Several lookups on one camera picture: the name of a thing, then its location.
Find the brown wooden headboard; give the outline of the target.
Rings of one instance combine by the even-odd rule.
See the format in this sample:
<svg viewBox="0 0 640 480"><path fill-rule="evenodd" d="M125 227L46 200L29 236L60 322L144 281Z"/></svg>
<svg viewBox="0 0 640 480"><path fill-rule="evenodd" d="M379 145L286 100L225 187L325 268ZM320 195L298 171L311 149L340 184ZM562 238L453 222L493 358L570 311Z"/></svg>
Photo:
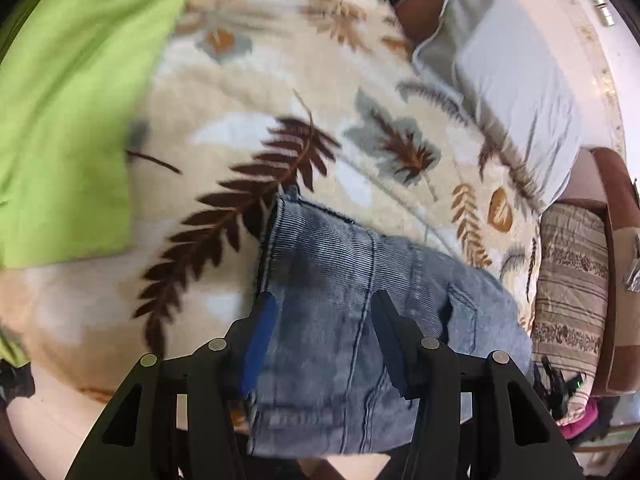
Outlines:
<svg viewBox="0 0 640 480"><path fill-rule="evenodd" d="M610 148L582 148L560 201L602 217L608 245L608 312L592 393L622 396L639 390L639 286L627 278L639 267L639 194L627 166Z"/></svg>

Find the lime green cloth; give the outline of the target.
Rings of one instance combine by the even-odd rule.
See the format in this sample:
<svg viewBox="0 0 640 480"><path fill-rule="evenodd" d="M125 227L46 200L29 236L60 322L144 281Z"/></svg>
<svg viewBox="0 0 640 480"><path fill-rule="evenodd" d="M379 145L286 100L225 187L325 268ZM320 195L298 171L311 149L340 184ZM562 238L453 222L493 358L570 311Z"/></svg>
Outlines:
<svg viewBox="0 0 640 480"><path fill-rule="evenodd" d="M27 0L1 62L1 318L56 372L116 375L142 352L136 272L177 177L146 100L186 0Z"/></svg>

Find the brown pillow under grey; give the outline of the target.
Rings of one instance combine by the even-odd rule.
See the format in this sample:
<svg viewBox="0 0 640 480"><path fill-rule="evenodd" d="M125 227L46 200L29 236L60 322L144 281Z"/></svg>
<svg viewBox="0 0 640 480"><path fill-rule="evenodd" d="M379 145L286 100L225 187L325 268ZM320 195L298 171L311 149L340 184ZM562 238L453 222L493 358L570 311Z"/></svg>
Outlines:
<svg viewBox="0 0 640 480"><path fill-rule="evenodd" d="M415 46L436 32L444 3L445 0L401 0L396 4L399 24Z"/></svg>

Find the beige leaf pattern blanket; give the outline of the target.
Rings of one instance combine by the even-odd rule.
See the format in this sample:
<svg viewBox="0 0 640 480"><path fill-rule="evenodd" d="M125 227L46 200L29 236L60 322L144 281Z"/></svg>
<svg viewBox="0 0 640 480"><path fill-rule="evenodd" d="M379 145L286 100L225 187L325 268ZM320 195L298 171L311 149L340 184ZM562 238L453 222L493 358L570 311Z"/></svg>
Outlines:
<svg viewBox="0 0 640 480"><path fill-rule="evenodd" d="M248 313L274 201L292 191L488 272L529 335L536 216L407 50L382 0L186 0L146 100L166 156L129 152L177 177L160 199L170 225L134 281L140 354L187 354ZM62 374L1 328L96 399L131 365Z"/></svg>

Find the grey denim pants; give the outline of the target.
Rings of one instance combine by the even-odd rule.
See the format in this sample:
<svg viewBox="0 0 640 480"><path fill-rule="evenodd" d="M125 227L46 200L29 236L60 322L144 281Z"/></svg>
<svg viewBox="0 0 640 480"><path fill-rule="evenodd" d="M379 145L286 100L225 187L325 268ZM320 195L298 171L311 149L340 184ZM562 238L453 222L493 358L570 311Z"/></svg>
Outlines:
<svg viewBox="0 0 640 480"><path fill-rule="evenodd" d="M491 274L293 191L274 201L256 281L279 306L250 396L248 449L259 457L375 453L409 442L418 406L384 367L370 312L379 290L423 335L471 356L502 350L529 368L518 306Z"/></svg>

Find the brown striped floral pillow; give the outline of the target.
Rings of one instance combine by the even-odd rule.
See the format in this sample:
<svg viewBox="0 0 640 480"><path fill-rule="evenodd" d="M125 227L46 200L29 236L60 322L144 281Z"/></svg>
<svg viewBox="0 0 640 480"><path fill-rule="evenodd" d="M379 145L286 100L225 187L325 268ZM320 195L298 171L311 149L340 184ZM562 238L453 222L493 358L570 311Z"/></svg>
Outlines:
<svg viewBox="0 0 640 480"><path fill-rule="evenodd" d="M567 382L582 378L558 420L566 426L584 417L596 377L608 310L608 244L603 220L585 208L555 204L540 227L533 360L541 366L547 358Z"/></svg>

